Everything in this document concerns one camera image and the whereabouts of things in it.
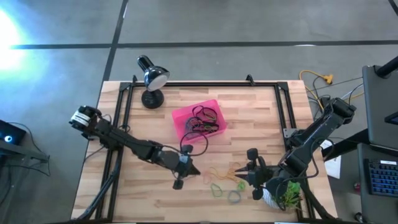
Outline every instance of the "white paper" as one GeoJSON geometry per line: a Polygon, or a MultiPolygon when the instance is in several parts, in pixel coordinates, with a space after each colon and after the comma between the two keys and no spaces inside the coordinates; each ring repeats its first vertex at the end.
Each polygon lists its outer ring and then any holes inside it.
{"type": "MultiPolygon", "coordinates": [[[[322,150],[331,146],[332,143],[328,140],[324,140],[324,142],[320,145],[322,150]]],[[[341,168],[341,156],[338,156],[334,159],[325,162],[326,173],[334,177],[336,179],[340,179],[340,168],[341,168]]]]}
{"type": "Polygon", "coordinates": [[[397,165],[395,161],[380,161],[381,164],[397,165]]]}
{"type": "Polygon", "coordinates": [[[336,179],[340,179],[341,156],[325,162],[326,173],[336,179]]]}

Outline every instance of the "potted plant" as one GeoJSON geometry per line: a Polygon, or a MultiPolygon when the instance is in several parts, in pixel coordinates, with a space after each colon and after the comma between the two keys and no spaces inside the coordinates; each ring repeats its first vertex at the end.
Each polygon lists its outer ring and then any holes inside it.
{"type": "MultiPolygon", "coordinates": [[[[263,189],[264,195],[262,196],[266,204],[272,208],[279,209],[275,197],[273,197],[268,190],[263,189]]],[[[300,196],[300,183],[289,181],[285,194],[279,197],[279,202],[285,205],[286,210],[297,208],[297,204],[302,200],[300,196]]]]}

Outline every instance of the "desk lamp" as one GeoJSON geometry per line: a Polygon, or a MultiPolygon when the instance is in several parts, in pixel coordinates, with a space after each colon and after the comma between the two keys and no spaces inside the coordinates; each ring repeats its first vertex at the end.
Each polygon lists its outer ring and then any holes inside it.
{"type": "Polygon", "coordinates": [[[389,78],[391,76],[391,73],[398,68],[398,56],[396,56],[394,59],[386,63],[385,65],[381,67],[374,67],[374,71],[376,75],[378,75],[381,78],[389,78]]]}
{"type": "Polygon", "coordinates": [[[144,84],[147,88],[141,96],[142,104],[149,109],[158,108],[164,101],[164,95],[159,89],[167,83],[170,72],[165,68],[155,66],[145,55],[138,57],[137,63],[144,71],[144,84]]]}

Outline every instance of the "pink basket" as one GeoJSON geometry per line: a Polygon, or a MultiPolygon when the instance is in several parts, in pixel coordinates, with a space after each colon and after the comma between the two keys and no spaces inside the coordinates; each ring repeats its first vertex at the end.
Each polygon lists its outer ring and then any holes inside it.
{"type": "MultiPolygon", "coordinates": [[[[178,139],[181,140],[183,138],[184,134],[187,133],[187,121],[192,115],[192,109],[196,106],[203,106],[205,108],[211,108],[217,113],[217,120],[216,124],[218,124],[219,128],[216,132],[213,133],[208,133],[205,134],[206,137],[211,137],[216,134],[221,134],[225,131],[226,129],[226,123],[223,117],[223,114],[221,113],[220,107],[218,106],[218,102],[216,100],[208,100],[204,101],[202,103],[197,103],[195,105],[187,106],[184,108],[180,108],[177,110],[172,111],[172,116],[174,120],[174,127],[177,132],[178,139]]],[[[183,143],[193,143],[197,140],[203,139],[203,136],[198,135],[197,137],[194,138],[184,138],[183,143]]]]}

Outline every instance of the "wooden tabletop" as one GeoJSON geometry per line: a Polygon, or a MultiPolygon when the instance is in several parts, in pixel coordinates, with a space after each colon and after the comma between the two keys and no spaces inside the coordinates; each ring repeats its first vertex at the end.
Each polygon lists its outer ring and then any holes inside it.
{"type": "MultiPolygon", "coordinates": [[[[306,128],[312,114],[302,81],[288,81],[290,97],[298,128],[306,128]]],[[[98,109],[113,117],[120,82],[104,82],[98,109]]],[[[248,160],[246,151],[256,147],[267,165],[276,165],[284,155],[284,143],[274,89],[271,87],[163,87],[164,104],[148,110],[141,103],[143,88],[134,88],[129,125],[138,139],[150,139],[178,147],[179,139],[174,130],[172,111],[202,101],[216,99],[228,124],[227,130],[209,138],[207,152],[193,157],[194,165],[204,174],[210,167],[225,175],[232,166],[242,167],[248,160]]],[[[124,113],[126,96],[122,106],[124,113]]],[[[193,153],[201,152],[203,143],[194,144],[193,153]]],[[[99,142],[90,142],[87,154],[100,147],[99,142]]],[[[326,210],[336,217],[325,165],[320,151],[314,153],[320,173],[308,180],[310,188],[326,210]]],[[[91,203],[101,185],[106,151],[89,158],[81,174],[72,218],[78,217],[91,203]]],[[[307,174],[315,172],[310,166],[307,174]]],[[[207,175],[185,179],[182,190],[172,188],[175,177],[169,170],[140,161],[125,147],[114,222],[289,222],[297,221],[294,211],[282,212],[270,208],[263,200],[252,199],[252,187],[246,185],[241,192],[242,200],[231,204],[228,192],[236,190],[237,183],[230,179],[211,181],[223,190],[223,196],[214,198],[207,175]]]]}

